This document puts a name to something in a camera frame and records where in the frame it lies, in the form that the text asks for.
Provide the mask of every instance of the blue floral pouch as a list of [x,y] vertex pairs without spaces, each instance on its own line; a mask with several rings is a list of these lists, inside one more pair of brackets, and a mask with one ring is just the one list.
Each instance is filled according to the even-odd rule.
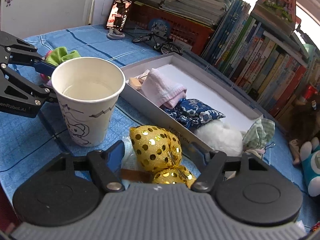
[[197,129],[211,120],[226,117],[198,99],[181,99],[174,109],[161,106],[168,115],[187,129]]

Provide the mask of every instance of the pink towel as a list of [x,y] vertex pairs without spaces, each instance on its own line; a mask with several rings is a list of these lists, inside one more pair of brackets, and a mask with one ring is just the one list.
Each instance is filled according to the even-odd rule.
[[164,105],[169,109],[173,109],[180,99],[186,98],[187,92],[182,84],[173,82],[155,68],[150,70],[141,89],[156,106]]

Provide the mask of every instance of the green cloth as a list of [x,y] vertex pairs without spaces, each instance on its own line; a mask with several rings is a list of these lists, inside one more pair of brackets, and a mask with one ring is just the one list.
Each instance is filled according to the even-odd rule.
[[45,61],[57,67],[62,62],[65,62],[69,59],[73,59],[76,57],[81,57],[78,51],[73,50],[70,53],[68,53],[66,47],[57,47],[50,52],[50,54],[47,56]]
[[254,122],[242,139],[244,147],[263,149],[275,134],[275,122],[261,118]]

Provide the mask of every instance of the red plastic crate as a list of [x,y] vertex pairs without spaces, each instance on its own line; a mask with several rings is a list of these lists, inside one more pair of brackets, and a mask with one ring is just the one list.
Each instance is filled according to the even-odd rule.
[[129,19],[138,26],[146,29],[148,23],[155,18],[160,18],[169,22],[171,27],[170,37],[173,38],[173,40],[177,39],[191,45],[191,51],[197,55],[202,53],[208,39],[214,32],[214,30],[207,26],[190,21],[178,15],[145,4],[141,6],[135,3],[132,4]]

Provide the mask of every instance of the bicycle wheel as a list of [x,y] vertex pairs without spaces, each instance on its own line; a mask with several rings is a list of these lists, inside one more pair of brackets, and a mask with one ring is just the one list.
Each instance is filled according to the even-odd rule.
[[151,35],[139,36],[139,37],[133,38],[132,43],[140,43],[140,42],[150,41],[150,40],[151,40]]
[[173,45],[172,43],[166,43],[160,47],[160,52],[162,54],[168,54],[171,52],[179,53],[180,50],[178,49],[177,46]]

